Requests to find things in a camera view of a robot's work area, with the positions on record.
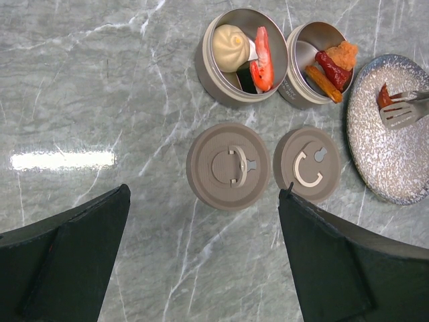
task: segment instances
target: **cooked shrimp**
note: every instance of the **cooked shrimp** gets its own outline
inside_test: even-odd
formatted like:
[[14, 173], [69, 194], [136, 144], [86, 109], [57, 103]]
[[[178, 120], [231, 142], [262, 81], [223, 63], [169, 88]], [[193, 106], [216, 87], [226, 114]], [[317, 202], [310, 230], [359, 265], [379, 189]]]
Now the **cooked shrimp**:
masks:
[[255, 49], [257, 62], [254, 60], [250, 63], [250, 73], [255, 85], [266, 92], [273, 88], [274, 67], [271, 61], [268, 33], [265, 27], [259, 27], [257, 29]]

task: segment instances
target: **ring pull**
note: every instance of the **ring pull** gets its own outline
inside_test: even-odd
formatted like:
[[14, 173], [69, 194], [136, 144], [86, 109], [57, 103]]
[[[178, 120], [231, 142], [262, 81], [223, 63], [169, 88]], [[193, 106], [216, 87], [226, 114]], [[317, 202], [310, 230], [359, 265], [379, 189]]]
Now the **ring pull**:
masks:
[[322, 181], [323, 175], [320, 172], [317, 172], [317, 179], [314, 182], [306, 182], [301, 177], [300, 162], [301, 162], [301, 160], [305, 159], [306, 157], [307, 157], [307, 155], [303, 151], [301, 151], [298, 154], [298, 157], [295, 159], [295, 162], [294, 162], [294, 175], [295, 175], [295, 178], [298, 180], [298, 182], [300, 184], [302, 184], [303, 186], [305, 186], [306, 188], [314, 188], [315, 186], [317, 186], [320, 183], [320, 181]]
[[247, 178], [247, 159], [242, 148], [239, 146], [229, 146], [228, 154], [236, 154], [239, 157], [240, 173], [237, 179], [231, 179], [231, 188], [239, 188], [244, 185]]

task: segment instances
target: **orange food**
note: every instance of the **orange food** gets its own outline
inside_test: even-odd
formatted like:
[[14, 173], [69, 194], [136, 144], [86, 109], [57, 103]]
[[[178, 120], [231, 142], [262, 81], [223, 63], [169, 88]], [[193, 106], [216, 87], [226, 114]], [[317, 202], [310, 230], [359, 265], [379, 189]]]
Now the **orange food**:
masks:
[[[392, 104], [398, 103], [398, 102], [393, 102], [392, 98], [394, 98], [396, 95], [394, 96], [389, 96], [389, 91], [387, 90], [387, 85], [386, 83], [384, 83], [384, 85], [382, 86], [380, 93], [378, 94], [378, 107], [380, 109], [383, 109], [384, 107], [390, 106]], [[391, 112], [391, 111], [397, 111], [398, 109], [386, 109], [385, 112]]]
[[268, 33], [265, 27], [257, 29], [255, 49], [257, 62], [250, 63], [250, 73], [255, 85], [266, 92], [272, 89], [274, 85], [274, 66], [271, 61], [271, 50], [269, 49]]
[[334, 103], [340, 103], [343, 100], [341, 92], [328, 80], [328, 78], [315, 66], [306, 67], [307, 75], [328, 95]]
[[345, 83], [350, 79], [351, 72], [337, 66], [324, 51], [318, 52], [316, 61], [323, 68], [324, 74], [340, 92], [343, 91]]
[[340, 46], [329, 48], [326, 51], [329, 58], [332, 59], [337, 66], [347, 71], [355, 67], [357, 52], [357, 45], [352, 45], [346, 41], [342, 42]]

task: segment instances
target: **marble surface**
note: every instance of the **marble surface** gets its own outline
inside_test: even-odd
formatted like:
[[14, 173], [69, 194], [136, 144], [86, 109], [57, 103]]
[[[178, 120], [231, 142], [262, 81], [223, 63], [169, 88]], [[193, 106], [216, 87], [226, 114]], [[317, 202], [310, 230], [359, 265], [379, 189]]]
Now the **marble surface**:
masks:
[[193, 139], [221, 122], [248, 125], [271, 155], [289, 129], [324, 129], [343, 168], [340, 187], [320, 206], [429, 248], [429, 200], [399, 207], [365, 188], [347, 149], [343, 106], [300, 111], [276, 93], [232, 110], [204, 91], [196, 45], [233, 7], [260, 9], [285, 35], [308, 21], [333, 23], [359, 45], [359, 68], [396, 53], [429, 72], [427, 0], [0, 0], [0, 231], [121, 183], [131, 189], [99, 321], [302, 320], [273, 177], [254, 206], [234, 213], [202, 204], [188, 186]]

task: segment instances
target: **tin lid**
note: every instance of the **tin lid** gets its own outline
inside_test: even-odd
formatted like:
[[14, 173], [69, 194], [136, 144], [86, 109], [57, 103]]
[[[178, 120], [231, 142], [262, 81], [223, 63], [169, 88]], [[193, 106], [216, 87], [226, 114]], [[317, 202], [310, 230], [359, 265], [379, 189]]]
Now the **tin lid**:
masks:
[[192, 144], [186, 175], [195, 195], [228, 211], [254, 204], [267, 188], [270, 158], [262, 139], [238, 123], [215, 125]]
[[312, 203], [327, 199], [337, 188], [341, 160], [332, 138], [321, 129], [304, 127], [287, 133], [273, 158], [274, 178], [281, 189], [292, 191]]

